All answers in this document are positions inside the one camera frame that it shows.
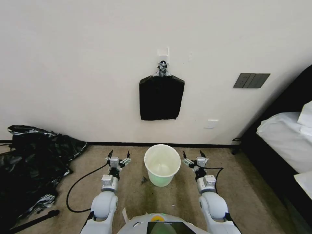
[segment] baseboard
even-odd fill
[[[0,140],[0,144],[11,144],[12,140]]]
[[[0,144],[10,144],[12,140],[0,140]],[[236,149],[239,145],[212,145],[212,144],[177,144],[177,143],[136,143],[136,142],[98,142],[89,141],[88,145],[102,145],[102,146],[153,146],[157,144],[165,144],[171,147],[183,148],[228,148]]]

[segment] robot screen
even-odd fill
[[[148,222],[146,234],[195,234],[183,222]]]

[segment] black pole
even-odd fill
[[[14,227],[14,228],[10,229],[8,233],[13,234],[13,233],[20,232],[21,230],[24,230],[24,229],[26,229],[28,227],[31,227],[32,225],[40,223],[40,222],[42,222],[42,221],[44,221],[44,220],[46,220],[48,218],[52,218],[54,216],[57,216],[58,214],[59,214],[59,210],[49,211],[49,213],[47,215],[44,215],[44,216],[42,216],[40,218],[37,218],[37,219],[35,219],[33,221],[30,221],[28,223],[22,224],[22,225],[20,225],[18,227]]]

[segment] black trash bag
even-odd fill
[[[43,129],[13,125],[11,151],[0,154],[0,223],[8,230],[31,212],[50,207],[71,160],[87,143]]]
[[[167,71],[165,61],[158,68],[139,84],[142,120],[176,119],[180,112],[184,81]]]

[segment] white plastic bucket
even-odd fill
[[[144,155],[149,180],[158,187],[170,183],[181,166],[178,152],[168,145],[154,145]]]

